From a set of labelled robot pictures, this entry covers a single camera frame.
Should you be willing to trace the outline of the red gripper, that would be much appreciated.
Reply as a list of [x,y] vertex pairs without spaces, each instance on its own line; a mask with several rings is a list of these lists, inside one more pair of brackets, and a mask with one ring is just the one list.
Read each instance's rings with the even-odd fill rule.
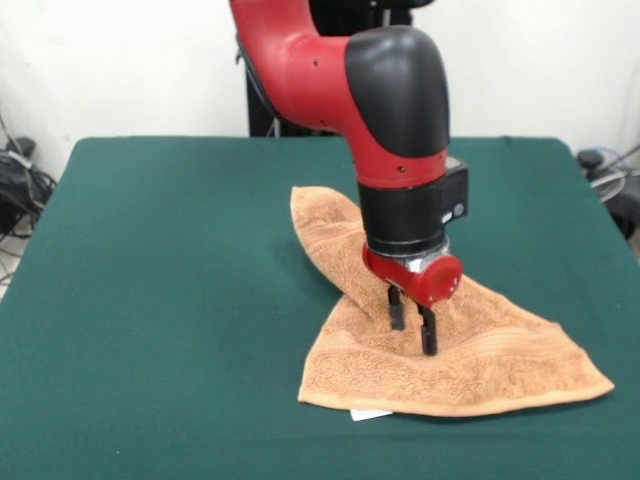
[[421,342],[425,355],[436,355],[436,315],[433,304],[449,299],[458,288],[463,267],[453,256],[450,243],[443,242],[435,250],[415,256],[392,258],[375,253],[363,246],[362,257],[366,268],[377,278],[389,284],[387,290],[391,329],[405,329],[401,292],[413,300],[422,317]]

